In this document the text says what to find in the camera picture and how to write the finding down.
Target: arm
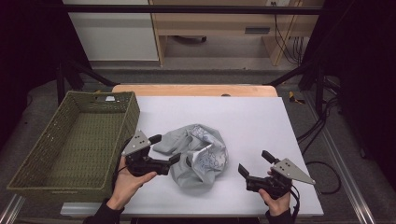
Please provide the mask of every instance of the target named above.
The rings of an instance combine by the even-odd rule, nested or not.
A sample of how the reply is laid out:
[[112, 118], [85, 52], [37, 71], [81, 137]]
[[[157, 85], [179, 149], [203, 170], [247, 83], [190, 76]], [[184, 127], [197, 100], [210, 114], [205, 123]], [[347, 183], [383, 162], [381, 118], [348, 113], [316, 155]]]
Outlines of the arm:
[[290, 193], [274, 200], [264, 190], [259, 190], [262, 199], [268, 204], [269, 210], [265, 213], [270, 224], [291, 224], [293, 223], [290, 213]]
[[119, 175], [111, 198], [102, 203], [93, 217], [87, 217], [84, 224], [114, 224], [120, 218], [125, 204], [131, 200], [137, 190], [157, 175], [151, 172], [136, 177], [131, 175], [128, 169], [123, 169], [124, 167], [125, 158], [121, 157]]

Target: person's left hand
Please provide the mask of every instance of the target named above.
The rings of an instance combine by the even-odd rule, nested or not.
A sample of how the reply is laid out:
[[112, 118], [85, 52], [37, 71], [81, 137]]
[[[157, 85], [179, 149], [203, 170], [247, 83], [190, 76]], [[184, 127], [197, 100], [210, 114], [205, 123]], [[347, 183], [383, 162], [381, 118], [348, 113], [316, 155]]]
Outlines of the person's left hand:
[[[125, 157], [121, 157], [119, 169], [122, 169], [125, 165]], [[121, 210], [131, 200], [137, 190], [156, 175], [157, 173], [151, 172], [136, 177], [131, 175], [127, 168], [122, 169], [119, 171], [113, 195], [108, 200], [107, 206], [113, 210]]]

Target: silver metal bracket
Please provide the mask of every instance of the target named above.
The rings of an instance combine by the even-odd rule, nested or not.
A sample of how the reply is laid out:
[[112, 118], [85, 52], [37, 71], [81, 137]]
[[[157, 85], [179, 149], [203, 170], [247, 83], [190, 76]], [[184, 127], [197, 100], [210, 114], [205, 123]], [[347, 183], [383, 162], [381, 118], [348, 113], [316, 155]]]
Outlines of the silver metal bracket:
[[298, 168], [289, 159], [285, 159], [283, 161], [278, 162], [272, 168], [288, 179], [301, 181], [311, 185], [316, 184], [315, 180], [313, 180], [309, 175], [304, 173], [304, 171]]
[[128, 145], [122, 151], [122, 156], [128, 156], [149, 146], [151, 146], [149, 139], [141, 130], [137, 130], [134, 136], [131, 138], [131, 141], [129, 141]]

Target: white cabinet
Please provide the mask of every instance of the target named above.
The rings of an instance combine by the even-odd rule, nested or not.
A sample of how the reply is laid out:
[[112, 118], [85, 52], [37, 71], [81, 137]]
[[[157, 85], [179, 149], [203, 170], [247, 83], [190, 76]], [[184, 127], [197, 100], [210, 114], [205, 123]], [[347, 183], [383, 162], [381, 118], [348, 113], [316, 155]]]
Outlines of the white cabinet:
[[[65, 4], [148, 5], [147, 0], [64, 0]], [[90, 61], [158, 61], [149, 13], [69, 13]]]

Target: wooden panel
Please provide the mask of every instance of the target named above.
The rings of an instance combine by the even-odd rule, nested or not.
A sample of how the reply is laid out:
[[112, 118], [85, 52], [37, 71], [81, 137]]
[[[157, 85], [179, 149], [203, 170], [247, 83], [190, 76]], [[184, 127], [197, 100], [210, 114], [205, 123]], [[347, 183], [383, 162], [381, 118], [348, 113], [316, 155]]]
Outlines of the wooden panel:
[[138, 96], [260, 96], [277, 97], [272, 86], [253, 85], [118, 85], [113, 92], [134, 91]]

